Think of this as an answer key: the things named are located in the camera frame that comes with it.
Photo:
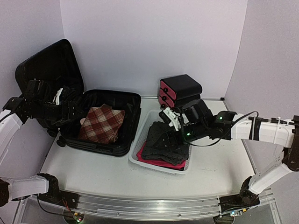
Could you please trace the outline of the red plaid garment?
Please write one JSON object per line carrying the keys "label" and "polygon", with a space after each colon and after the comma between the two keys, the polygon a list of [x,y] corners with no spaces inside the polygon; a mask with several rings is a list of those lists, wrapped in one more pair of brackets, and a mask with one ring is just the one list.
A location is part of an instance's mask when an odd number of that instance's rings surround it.
{"label": "red plaid garment", "polygon": [[124,110],[115,110],[106,104],[92,107],[82,123],[78,138],[101,144],[112,144],[118,138],[124,118]]}

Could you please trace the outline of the black pink drawer organizer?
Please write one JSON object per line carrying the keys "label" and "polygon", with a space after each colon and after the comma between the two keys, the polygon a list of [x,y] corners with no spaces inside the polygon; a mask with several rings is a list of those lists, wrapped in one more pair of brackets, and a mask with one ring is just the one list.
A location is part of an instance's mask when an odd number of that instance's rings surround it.
{"label": "black pink drawer organizer", "polygon": [[200,99],[202,86],[187,74],[162,78],[158,92],[160,107],[182,107],[188,102]]}

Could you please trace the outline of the dark dotted garment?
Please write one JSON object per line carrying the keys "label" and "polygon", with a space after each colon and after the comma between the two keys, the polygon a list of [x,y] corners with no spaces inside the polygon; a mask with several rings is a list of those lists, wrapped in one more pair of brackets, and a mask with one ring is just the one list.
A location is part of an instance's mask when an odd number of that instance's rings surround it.
{"label": "dark dotted garment", "polygon": [[176,139],[176,131],[161,121],[155,121],[141,152],[144,160],[162,160],[174,166],[189,159],[189,146]]}

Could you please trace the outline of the black ribbed hard-shell suitcase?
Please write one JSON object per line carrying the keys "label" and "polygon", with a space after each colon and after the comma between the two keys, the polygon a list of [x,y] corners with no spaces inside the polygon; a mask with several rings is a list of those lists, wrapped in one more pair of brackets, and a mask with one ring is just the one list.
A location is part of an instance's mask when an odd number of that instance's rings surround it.
{"label": "black ribbed hard-shell suitcase", "polygon": [[[117,157],[129,152],[141,114],[141,96],[113,90],[86,91],[68,40],[62,39],[19,64],[15,79],[22,96],[32,102],[26,114],[57,137],[59,146]],[[103,144],[79,139],[80,120],[90,108],[103,105],[125,112],[116,141]]]}

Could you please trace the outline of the pink garment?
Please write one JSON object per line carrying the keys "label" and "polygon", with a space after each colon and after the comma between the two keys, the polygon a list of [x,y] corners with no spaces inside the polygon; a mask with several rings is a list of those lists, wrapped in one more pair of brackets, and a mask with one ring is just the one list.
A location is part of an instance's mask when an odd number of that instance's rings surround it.
{"label": "pink garment", "polygon": [[181,170],[181,171],[184,170],[184,168],[186,166],[186,160],[183,161],[181,164],[178,164],[175,166],[175,165],[168,163],[162,159],[153,159],[153,160],[143,159],[142,152],[143,152],[144,147],[145,147],[145,143],[143,144],[140,151],[136,154],[139,162],[147,163],[147,164],[158,166],[158,167],[168,168],[168,169]]}

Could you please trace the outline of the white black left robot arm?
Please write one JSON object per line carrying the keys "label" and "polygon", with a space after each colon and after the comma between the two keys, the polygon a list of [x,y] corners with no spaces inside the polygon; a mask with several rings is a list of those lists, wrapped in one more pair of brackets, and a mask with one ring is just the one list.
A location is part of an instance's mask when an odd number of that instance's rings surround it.
{"label": "white black left robot arm", "polygon": [[[83,116],[83,111],[74,101],[61,101],[64,89],[56,93],[43,80],[30,80],[19,97],[8,100],[0,113],[0,160],[4,161],[9,150],[20,142],[22,126],[28,119],[53,122],[60,127]],[[0,205],[40,195],[41,200],[65,207],[76,208],[79,195],[61,190],[58,179],[50,174],[38,173],[24,178],[0,179]]]}

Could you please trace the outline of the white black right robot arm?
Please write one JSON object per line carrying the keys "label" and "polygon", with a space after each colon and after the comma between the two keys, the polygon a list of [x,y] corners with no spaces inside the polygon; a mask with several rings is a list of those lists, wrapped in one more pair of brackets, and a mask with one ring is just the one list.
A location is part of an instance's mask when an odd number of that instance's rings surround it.
{"label": "white black right robot arm", "polygon": [[299,170],[299,118],[263,118],[257,111],[241,114],[220,111],[212,114],[203,100],[186,104],[172,122],[181,140],[194,146],[204,137],[214,140],[241,140],[252,146],[273,148],[274,154],[259,171],[242,183],[239,193],[219,198],[222,210],[243,209],[260,203],[259,195],[284,176]]}

